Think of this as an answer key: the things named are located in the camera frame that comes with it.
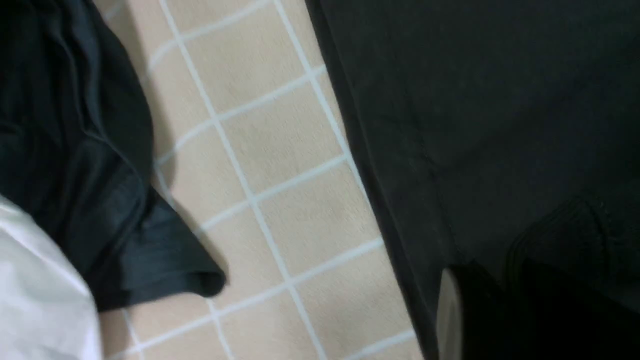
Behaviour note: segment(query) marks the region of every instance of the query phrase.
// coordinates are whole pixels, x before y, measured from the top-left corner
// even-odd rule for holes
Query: white cloth
[[[87,285],[31,217],[2,196],[0,358],[102,359]]]

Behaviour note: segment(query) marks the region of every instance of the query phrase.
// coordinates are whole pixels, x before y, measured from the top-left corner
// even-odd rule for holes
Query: white fabric
[[[0,357],[102,359],[93,297],[58,246],[0,196]]]

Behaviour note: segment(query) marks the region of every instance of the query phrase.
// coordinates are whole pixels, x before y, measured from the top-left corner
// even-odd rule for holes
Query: white grid line
[[[276,89],[275,91],[268,93],[266,95],[263,95],[262,97],[259,97],[258,99],[249,102],[247,104],[244,104],[242,106],[239,106],[238,108],[232,109],[224,114],[221,115],[217,115],[215,113],[215,110],[213,108],[213,106],[211,105],[211,101],[208,98],[208,95],[206,94],[205,88],[202,84],[202,81],[200,80],[198,73],[195,69],[195,66],[193,64],[193,61],[191,60],[191,57],[186,49],[186,46],[184,45],[184,41],[185,40],[192,40],[196,37],[202,36],[206,33],[209,33],[211,31],[216,31],[219,29],[222,29],[226,26],[229,26],[233,23],[236,23],[237,21],[240,21],[242,18],[246,17],[247,15],[257,11],[260,8],[263,8],[264,6],[266,6],[267,4],[269,4],[271,1],[270,0],[261,0],[261,1],[257,1],[254,2],[250,5],[248,5],[246,8],[232,14],[229,15],[223,19],[221,19],[218,22],[212,23],[212,24],[208,24],[205,25],[201,28],[192,30],[188,33],[186,33],[184,36],[180,34],[179,30],[177,29],[177,26],[175,25],[175,21],[166,5],[166,0],[160,0],[161,6],[163,8],[163,12],[165,14],[165,16],[167,17],[167,20],[169,22],[169,25],[172,29],[173,35],[175,37],[174,40],[170,40],[169,42],[165,43],[164,45],[162,45],[161,47],[158,48],[158,50],[156,50],[156,52],[150,57],[150,61],[147,67],[147,73],[145,78],[142,79],[142,81],[146,81],[148,80],[148,78],[151,75],[151,71],[153,69],[153,67],[155,65],[157,65],[157,63],[160,62],[160,60],[164,57],[164,55],[173,48],[173,46],[177,45],[180,48],[180,51],[185,59],[186,65],[188,67],[189,73],[191,74],[194,82],[196,83],[196,87],[198,88],[198,91],[200,92],[200,95],[202,96],[203,101],[205,102],[205,107],[207,108],[207,111],[209,112],[209,115],[211,116],[211,119],[208,120],[207,122],[205,122],[204,124],[201,124],[197,127],[197,129],[192,129],[192,131],[194,131],[193,133],[189,132],[187,135],[183,136],[179,142],[182,140],[181,143],[177,143],[176,146],[174,147],[174,149],[172,149],[171,151],[169,151],[167,154],[165,154],[160,160],[157,161],[157,165],[161,165],[164,161],[166,161],[168,158],[170,158],[171,155],[175,154],[175,151],[182,145],[184,145],[184,143],[186,143],[191,137],[194,137],[195,135],[197,135],[199,132],[203,131],[205,128],[210,127],[211,125],[215,126],[216,129],[218,130],[218,133],[220,134],[222,140],[223,140],[223,144],[225,146],[225,149],[228,152],[228,155],[230,156],[231,160],[232,160],[232,164],[234,165],[234,169],[236,170],[240,180],[241,180],[241,184],[243,186],[243,189],[245,190],[245,193],[247,194],[247,197],[249,198],[248,202],[242,202],[239,204],[236,204],[235,206],[232,206],[230,209],[227,209],[225,212],[223,212],[222,214],[217,215],[216,217],[208,220],[205,224],[203,224],[203,226],[201,227],[201,229],[199,229],[199,231],[204,231],[204,229],[206,227],[212,226],[213,224],[219,222],[222,218],[226,218],[228,216],[233,215],[234,213],[237,213],[238,211],[241,211],[242,209],[245,209],[247,206],[250,206],[256,217],[257,220],[259,221],[260,224],[260,228],[262,230],[262,232],[264,233],[265,237],[267,238],[267,242],[269,245],[269,248],[271,249],[274,258],[276,259],[276,263],[278,264],[278,267],[280,269],[280,271],[282,272],[283,278],[285,279],[285,282],[281,285],[275,286],[274,288],[268,289],[254,297],[245,299],[237,304],[232,304],[230,306],[227,306],[225,309],[222,310],[217,310],[214,307],[214,304],[212,303],[212,301],[210,299],[207,299],[207,303],[209,305],[209,309],[211,312],[211,315],[206,316],[205,318],[196,320],[194,322],[191,322],[183,327],[179,327],[178,329],[174,329],[170,332],[167,332],[166,334],[156,337],[154,339],[151,339],[145,343],[139,343],[139,341],[137,340],[137,338],[135,337],[135,331],[131,325],[131,321],[128,318],[128,313],[126,312],[126,310],[123,310],[124,314],[125,314],[125,319],[127,320],[127,327],[129,328],[129,332],[131,333],[133,342],[134,342],[134,347],[126,350],[125,352],[122,352],[121,354],[116,354],[115,356],[112,356],[110,358],[117,358],[118,356],[122,356],[122,354],[128,354],[132,351],[137,351],[140,353],[140,356],[142,357],[142,360],[144,360],[143,356],[143,352],[142,350],[144,348],[147,348],[149,346],[152,345],[156,345],[158,343],[161,343],[167,339],[170,339],[174,336],[177,336],[179,334],[182,334],[183,332],[189,331],[191,329],[194,329],[195,327],[199,327],[202,326],[210,321],[213,321],[216,325],[216,328],[218,330],[218,335],[220,337],[220,341],[225,349],[225,352],[227,353],[227,356],[229,357],[229,359],[233,359],[233,355],[230,351],[230,347],[224,337],[224,334],[222,333],[221,330],[221,326],[220,326],[220,317],[222,316],[226,316],[230,313],[233,313],[235,311],[238,311],[240,309],[255,305],[255,304],[259,304],[261,302],[266,301],[267,299],[270,299],[271,297],[285,291],[285,290],[289,290],[289,292],[291,292],[292,298],[294,300],[294,303],[296,304],[296,307],[298,308],[298,312],[300,313],[300,316],[302,317],[303,322],[305,323],[305,327],[307,328],[307,331],[309,332],[309,334],[312,337],[312,341],[314,342],[314,346],[316,347],[316,350],[318,351],[318,354],[320,356],[320,358],[322,360],[326,359],[326,355],[324,354],[324,349],[322,348],[316,334],[315,331],[313,330],[313,327],[310,323],[310,320],[308,318],[308,314],[306,314],[306,311],[301,303],[301,299],[300,296],[297,293],[297,290],[295,289],[294,285],[298,284],[301,281],[306,281],[307,279],[316,276],[318,274],[321,274],[327,270],[330,270],[332,268],[335,268],[336,266],[339,266],[343,263],[348,262],[349,260],[360,256],[372,249],[377,249],[378,247],[381,247],[383,242],[380,238],[374,240],[374,241],[370,241],[369,243],[365,243],[363,245],[361,245],[358,248],[355,249],[351,249],[346,251],[345,253],[338,255],[336,258],[333,258],[332,260],[327,261],[326,263],[323,263],[322,265],[313,268],[307,272],[304,272],[294,278],[290,278],[288,271],[284,265],[284,261],[282,259],[282,257],[280,256],[280,253],[277,249],[277,246],[275,244],[275,242],[273,241],[273,237],[266,225],[266,222],[264,221],[264,217],[262,216],[262,213],[260,212],[259,207],[257,206],[257,202],[260,200],[264,200],[269,196],[272,196],[278,192],[281,192],[282,190],[294,186],[298,183],[301,183],[303,181],[312,179],[313,177],[323,173],[324,171],[327,171],[330,168],[333,168],[334,166],[338,165],[339,163],[341,163],[344,160],[347,160],[349,167],[351,168],[354,176],[356,177],[356,180],[358,182],[358,186],[360,187],[361,191],[364,191],[364,187],[362,186],[362,180],[360,179],[360,176],[357,172],[357,169],[355,167],[355,162],[353,161],[353,157],[349,151],[349,148],[346,144],[346,141],[344,139],[344,137],[342,136],[342,133],[336,123],[336,120],[333,116],[333,113],[331,111],[331,108],[329,107],[326,98],[324,96],[324,94],[322,93],[320,87],[319,87],[319,83],[317,82],[316,76],[320,73],[322,73],[324,70],[326,70],[326,67],[324,65],[321,65],[319,67],[316,67],[314,69],[311,69],[309,62],[303,52],[303,49],[300,45],[300,42],[298,41],[297,36],[295,35],[295,32],[293,30],[293,27],[291,26],[291,23],[289,22],[289,19],[286,16],[286,13],[284,11],[284,8],[280,2],[280,0],[274,0],[274,4],[276,6],[276,9],[278,10],[278,13],[281,16],[281,19],[285,25],[285,28],[287,29],[287,32],[289,34],[289,37],[291,38],[291,41],[293,42],[294,48],[296,50],[296,53],[298,54],[298,57],[300,59],[300,61],[302,62],[303,68],[305,69],[305,75],[295,79],[294,81],[291,81],[288,84],[285,84],[284,86]],[[117,11],[119,11],[123,5],[125,4],[124,0],[121,0],[119,3],[117,3],[116,5],[114,5],[112,7],[112,9],[110,9],[105,18],[109,19],[112,16],[114,16],[115,13],[117,13]],[[298,177],[295,177],[294,179],[290,179],[282,184],[276,185],[271,189],[266,190],[265,192],[258,194],[258,196],[254,196],[253,193],[251,192],[251,190],[249,189],[248,186],[248,182],[246,181],[246,179],[244,178],[244,175],[242,173],[242,170],[240,169],[239,163],[237,162],[237,158],[235,157],[235,154],[233,153],[233,149],[230,146],[230,143],[226,137],[226,135],[224,134],[224,130],[222,129],[220,122],[222,120],[227,120],[233,116],[236,116],[240,113],[249,111],[251,109],[254,109],[258,106],[262,106],[263,104],[267,104],[273,100],[275,100],[277,97],[286,94],[290,91],[293,91],[295,88],[298,88],[302,85],[304,85],[307,80],[309,80],[311,82],[312,88],[314,89],[314,92],[316,93],[316,96],[318,98],[318,101],[321,104],[321,107],[323,108],[323,111],[325,112],[325,115],[327,116],[327,119],[330,122],[330,125],[332,127],[332,130],[336,136],[336,139],[340,145],[340,148],[343,151],[343,155],[338,156],[330,161],[327,161],[325,164],[322,164],[316,168],[313,168],[312,170],[309,170],[308,172],[305,172],[301,175],[299,175]],[[173,198],[171,196],[171,193],[166,185],[166,182],[164,180],[164,177],[161,173],[161,171],[158,169],[157,166],[154,166],[154,170],[156,171],[157,177],[158,177],[158,181],[160,183],[161,186],[161,190],[162,192],[165,194],[165,197],[167,199],[167,201],[170,203],[170,205],[173,206]],[[356,354],[353,354],[352,356],[349,356],[347,358],[347,360],[357,360],[360,359],[366,355],[369,354],[374,354],[376,352],[379,352],[380,350],[383,350],[384,348],[387,348],[389,346],[395,345],[396,343],[400,343],[403,341],[406,341],[408,338],[411,338],[412,336],[415,336],[415,334],[413,333],[413,331],[407,331],[407,332],[403,332],[401,334],[398,334],[396,336],[393,336],[391,338],[385,339],[383,341],[380,341],[378,343],[369,345],[365,348],[363,348],[361,351],[359,351]]]
[[[242,20],[243,18],[251,15],[252,13],[256,12],[257,10],[265,7],[267,4],[269,4],[271,2],[271,0],[260,0],[260,1],[256,1],[253,3],[250,3],[249,5],[247,5],[246,7],[244,7],[243,9],[232,13],[230,15],[225,16],[224,18],[216,21],[216,22],[212,22],[206,25],[203,25],[199,28],[193,29],[193,30],[189,30],[184,34],[181,34],[182,37],[182,41],[186,42],[186,41],[190,41],[193,40],[195,38],[198,38],[202,35],[206,35],[208,33],[211,33],[213,31],[217,31],[217,30],[221,30],[226,28],[229,25],[233,25],[237,22],[239,22],[240,20]],[[121,0],[120,1],[120,5],[124,4],[125,1]],[[119,9],[121,9],[122,6],[114,6],[112,7],[112,9],[110,9],[107,14],[110,14],[109,17],[107,17],[107,15],[105,15],[106,19],[110,19],[110,17],[112,17]],[[155,51],[154,53],[149,57],[149,61],[147,63],[147,68],[145,69],[145,73],[141,76],[140,82],[144,83],[146,81],[148,81],[151,77],[151,72],[153,71],[153,68],[160,62],[160,60],[162,60],[162,58],[164,57],[164,55],[166,53],[169,52],[169,50],[173,49],[173,47],[177,46],[177,42],[175,41],[175,39],[171,39],[169,41],[167,41],[166,43],[164,43],[163,45],[160,45]]]
[[[216,22],[213,22],[211,24],[204,25],[201,28],[197,28],[197,29],[194,29],[194,30],[189,30],[189,31],[183,33],[182,34],[182,40],[187,42],[187,41],[193,40],[194,38],[197,38],[197,37],[200,37],[202,35],[208,34],[208,33],[212,32],[212,31],[216,31],[216,30],[220,30],[220,29],[226,28],[227,26],[233,25],[233,24],[237,23],[238,21],[242,20],[243,18],[251,15],[252,13],[256,12],[257,10],[260,10],[261,8],[265,7],[269,3],[270,3],[270,0],[259,0],[259,1],[255,1],[253,3],[250,3],[248,6],[246,6],[242,10],[239,10],[236,13],[228,15],[228,16],[222,18],[219,21],[216,21]]]
[[[218,333],[218,339],[222,344],[222,349],[225,351],[225,354],[229,358],[229,360],[234,360],[234,355],[231,353],[231,348],[229,347],[229,343],[227,342],[227,338],[224,333],[222,333],[222,325],[220,325],[220,316],[218,315],[218,310],[216,306],[213,304],[213,300],[207,299],[207,305],[209,306],[209,312],[211,313],[211,318],[213,319],[213,323],[216,326],[216,332]]]
[[[129,316],[129,311],[126,309],[122,309],[122,316],[124,317],[124,322],[127,324],[127,330],[129,331],[129,335],[131,336],[131,340],[133,341],[133,346],[138,348],[140,346],[140,341],[138,339],[138,335],[136,334],[136,330],[133,328],[133,323],[131,322],[131,317]],[[138,351],[140,355],[140,360],[145,360],[145,355],[142,351]]]
[[[303,172],[300,175],[297,175],[295,177],[292,177],[289,180],[286,180],[280,184],[274,185],[271,188],[268,188],[267,190],[264,190],[261,193],[255,194],[255,200],[257,202],[261,202],[264,201],[265,199],[268,199],[286,189],[292,188],[294,186],[297,186],[301,183],[304,183],[305,181],[309,181],[313,178],[315,178],[316,176],[319,176],[323,173],[325,173],[326,171],[329,171],[331,169],[333,169],[334,167],[340,165],[344,160],[346,159],[346,156],[343,155],[338,155],[333,159],[328,160],[325,163],[322,163],[314,168],[311,168],[305,172]],[[227,219],[235,214],[238,214],[240,211],[246,209],[250,207],[250,204],[248,201],[242,201],[242,202],[238,202],[237,204],[231,206],[230,208],[227,208],[226,210],[222,211],[221,213],[215,214],[213,217],[211,217],[210,219],[206,220],[205,222],[203,222],[200,227],[195,231],[196,234],[202,234],[204,233],[208,228],[215,226],[216,224],[218,224],[219,222],[221,222],[224,219]]]
[[[347,145],[344,137],[342,136],[340,127],[338,126],[338,123],[335,121],[335,117],[333,117],[331,107],[329,106],[329,103],[326,101],[326,98],[322,93],[322,89],[320,89],[320,85],[318,84],[317,79],[315,77],[311,77],[310,75],[312,73],[311,65],[309,65],[309,61],[305,56],[305,52],[302,49],[302,45],[300,45],[300,41],[298,41],[296,32],[293,30],[293,26],[291,25],[291,22],[287,17],[287,13],[285,12],[284,7],[282,6],[282,3],[280,2],[280,0],[274,0],[274,3],[276,6],[276,9],[278,10],[278,13],[280,14],[280,18],[282,18],[282,22],[284,23],[284,26],[287,29],[289,38],[291,38],[293,47],[295,48],[296,53],[298,54],[298,58],[300,59],[300,62],[302,62],[302,67],[305,69],[305,72],[307,72],[307,75],[309,75],[309,77],[311,78],[311,86],[313,87],[314,92],[316,93],[318,101],[320,102],[320,106],[322,106],[322,109],[324,110],[324,114],[326,115],[326,118],[329,120],[329,125],[331,125],[331,129],[335,134],[335,138],[338,141],[338,144],[340,145],[342,152],[346,154],[348,157],[347,162],[349,163],[349,168],[351,168],[351,171],[356,178],[358,187],[360,188],[360,191],[362,191],[362,193],[365,195],[365,199],[367,199],[367,203],[369,203],[369,198],[367,197],[367,194],[364,190],[364,185],[362,184],[360,173],[358,173],[356,164],[353,161],[353,157],[351,155],[351,151],[349,150],[349,146]]]
[[[311,268],[295,277],[293,277],[291,279],[291,282],[293,284],[300,284],[302,282],[305,282],[307,280],[309,280],[312,277],[315,277],[317,275],[323,274],[327,271],[330,271],[334,268],[337,268],[338,266],[344,265],[346,263],[348,263],[349,261],[356,259],[368,252],[374,251],[380,247],[383,246],[383,241],[380,237],[373,239],[371,241],[368,241],[366,243],[363,243],[362,245],[355,247],[353,249],[349,249],[345,252],[343,252],[342,254],[339,254],[337,256],[335,256],[334,258],[329,259],[328,261],[314,267]],[[254,305],[258,305],[261,304],[275,296],[277,296],[278,294],[281,294],[282,292],[285,292],[288,290],[288,284],[286,283],[282,283],[279,285],[276,285],[272,288],[269,288],[257,295],[248,297],[247,299],[244,300],[240,300],[239,302],[236,302],[235,304],[231,304],[229,306],[225,306],[223,309],[215,309],[213,308],[212,310],[212,304],[210,304],[209,299],[207,299],[207,304],[210,306],[210,312],[211,314],[207,315],[207,316],[203,316],[202,318],[199,318],[197,320],[193,320],[192,322],[189,322],[185,325],[182,325],[178,328],[172,329],[162,335],[156,336],[155,338],[149,339],[143,343],[138,343],[137,345],[133,346],[132,348],[129,348],[127,350],[124,350],[122,352],[119,352],[117,354],[114,354],[112,356],[108,357],[108,360],[117,360],[117,359],[121,359],[122,357],[126,356],[127,354],[131,354],[134,352],[141,352],[142,350],[145,350],[146,348],[149,348],[151,346],[154,345],[158,345],[168,339],[174,338],[180,334],[184,334],[185,332],[188,332],[190,330],[196,329],[197,327],[206,325],[207,323],[209,323],[210,321],[216,321],[216,318],[218,319],[218,321],[220,320],[220,318],[223,318],[225,316],[228,316],[232,313],[235,313],[236,311],[240,311],[243,309],[246,309],[248,307],[252,307]]]
[[[312,75],[316,76],[318,74],[321,74],[322,72],[324,72],[326,70],[326,67],[324,65],[322,66],[318,66],[316,68],[313,69],[312,71]],[[276,100],[277,98],[279,98],[280,96],[283,96],[285,94],[288,94],[289,92],[292,92],[293,90],[303,86],[304,84],[307,83],[307,81],[310,81],[310,78],[307,74],[300,76],[297,79],[294,79],[288,83],[286,83],[285,85],[282,85],[281,87],[277,88],[276,90],[273,90],[272,92],[266,93],[246,104],[242,104],[236,108],[233,108],[231,110],[228,110],[225,113],[222,113],[220,115],[218,115],[217,117],[213,117],[209,120],[206,120],[205,122],[196,125],[193,129],[189,130],[186,134],[182,135],[176,142],[175,145],[166,153],[162,154],[160,157],[158,157],[157,162],[159,165],[162,165],[163,163],[165,163],[167,160],[169,160],[172,156],[175,155],[175,153],[183,146],[185,146],[189,140],[191,140],[192,138],[196,137],[198,134],[200,134],[202,131],[205,131],[206,129],[209,129],[211,126],[214,126],[214,124],[217,122],[222,122],[225,120],[228,120],[232,117],[235,117],[237,115],[240,115],[242,113],[245,113],[247,111],[253,110],[255,108],[258,108],[259,106],[263,106],[265,104],[268,104],[270,102],[273,102],[274,100]]]
[[[205,107],[207,108],[207,111],[209,112],[209,116],[213,119],[214,121],[214,126],[216,127],[216,129],[218,130],[218,133],[220,134],[220,138],[222,140],[222,144],[229,156],[229,160],[231,161],[231,164],[233,165],[234,170],[236,171],[236,174],[240,180],[240,184],[243,187],[243,190],[247,196],[247,199],[249,200],[249,203],[251,205],[251,208],[253,209],[253,212],[255,213],[255,217],[256,220],[258,221],[258,224],[260,225],[260,230],[262,230],[262,232],[264,233],[264,237],[267,240],[267,243],[269,245],[269,248],[271,249],[271,252],[273,253],[273,257],[276,260],[276,264],[278,265],[278,268],[280,269],[280,272],[282,273],[282,277],[284,278],[285,284],[288,285],[288,289],[289,292],[291,293],[291,297],[293,298],[294,303],[296,304],[296,307],[298,308],[298,313],[300,314],[300,317],[302,318],[303,323],[305,324],[305,327],[307,328],[307,331],[309,332],[309,336],[312,339],[312,342],[314,343],[314,345],[316,346],[316,349],[318,351],[318,354],[320,356],[321,360],[326,360],[326,355],[324,354],[324,350],[322,349],[322,346],[320,345],[320,341],[318,340],[317,336],[316,336],[316,332],[313,329],[313,326],[311,326],[311,321],[308,318],[308,314],[305,310],[305,308],[302,305],[302,300],[300,299],[300,296],[298,295],[297,290],[293,287],[293,285],[290,283],[290,278],[289,278],[289,273],[285,267],[284,261],[282,259],[282,257],[280,256],[280,252],[278,250],[278,247],[276,246],[275,242],[273,241],[273,237],[271,235],[271,231],[269,230],[269,228],[266,225],[266,222],[264,220],[264,217],[262,216],[262,213],[260,212],[260,209],[258,208],[257,202],[255,201],[255,198],[253,197],[253,193],[251,191],[251,189],[249,188],[249,184],[248,181],[246,180],[243,171],[240,167],[240,164],[236,158],[236,155],[234,153],[233,148],[231,147],[231,143],[229,142],[224,129],[222,128],[222,125],[220,124],[219,120],[217,119],[216,116],[216,112],[213,108],[213,105],[211,104],[211,100],[209,99],[209,97],[206,94],[206,91],[204,89],[204,86],[202,84],[202,80],[200,79],[200,76],[198,75],[197,70],[195,69],[195,66],[193,65],[193,61],[191,60],[191,57],[189,55],[189,52],[186,49],[186,46],[184,45],[184,42],[182,41],[182,37],[180,35],[180,32],[177,28],[177,26],[175,25],[175,21],[171,15],[171,12],[169,11],[169,8],[166,5],[166,0],[160,0],[160,4],[163,8],[164,14],[167,17],[167,21],[169,23],[169,26],[173,32],[173,35],[178,43],[178,46],[180,47],[180,51],[182,53],[182,56],[184,57],[185,62],[187,63],[187,68],[189,69],[189,72],[191,73],[191,77],[193,78],[193,81],[196,83],[196,87],[198,87],[198,90],[200,91],[200,95],[202,96],[202,100],[205,103]]]
[[[193,81],[195,82],[196,87],[198,88],[198,91],[200,92],[200,96],[202,97],[202,100],[204,101],[205,107],[207,108],[207,111],[209,112],[209,116],[213,119],[216,118],[216,112],[213,108],[213,105],[211,104],[211,101],[209,101],[209,98],[207,96],[207,92],[205,91],[204,85],[202,84],[202,81],[200,80],[200,76],[198,75],[198,72],[195,68],[195,65],[193,64],[193,61],[191,60],[191,56],[189,55],[189,51],[187,51],[187,47],[184,45],[184,42],[182,41],[182,35],[180,34],[180,31],[178,30],[177,25],[175,24],[175,20],[173,19],[173,15],[171,15],[171,11],[169,11],[169,7],[166,4],[166,0],[160,0],[160,6],[162,8],[162,11],[164,13],[164,16],[166,17],[167,23],[169,24],[169,28],[171,29],[171,32],[173,33],[173,37],[175,38],[175,41],[178,45],[178,48],[180,49],[180,52],[182,53],[182,57],[184,58],[184,62],[187,64],[187,69],[189,70],[189,73],[191,74],[191,77],[193,78]],[[208,302],[209,305],[209,310],[211,312],[211,318],[213,319],[215,326],[216,326],[216,330],[218,332],[218,338],[220,340],[220,343],[222,344],[222,347],[225,351],[225,354],[227,355],[228,360],[234,360],[234,356],[233,353],[231,351],[231,347],[229,346],[226,337],[223,334],[222,331],[222,327],[220,326],[220,319],[218,319],[218,313],[213,305],[213,303],[211,301]]]
[[[292,177],[289,180],[285,180],[280,184],[264,190],[263,192],[255,196],[255,200],[258,202],[263,201],[264,199],[272,197],[280,192],[283,192],[286,189],[297,186],[301,183],[304,183],[305,181],[309,181],[340,165],[346,158],[347,156],[345,154],[338,155],[335,158],[328,160],[314,168],[311,168],[296,177]]]
[[[344,360],[360,360],[365,356],[369,356],[369,355],[373,355],[375,353],[381,352],[386,348],[392,347],[400,343],[404,343],[405,341],[408,341],[414,337],[415,337],[415,332],[413,331],[413,329],[410,329],[410,330],[401,332],[400,334],[381,340],[375,344],[371,344],[367,347],[364,347],[357,353],[345,357]]]

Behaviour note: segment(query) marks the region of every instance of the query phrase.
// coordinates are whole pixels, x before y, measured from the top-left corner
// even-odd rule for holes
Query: fabric fold
[[[94,4],[4,7],[0,193],[60,246],[101,311],[217,294],[224,273],[150,186],[147,101]]]

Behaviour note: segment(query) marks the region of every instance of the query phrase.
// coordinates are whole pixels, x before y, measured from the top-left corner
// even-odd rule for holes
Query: beige surface
[[[102,314],[108,359],[422,359],[304,0],[96,0],[156,178],[228,282]]]

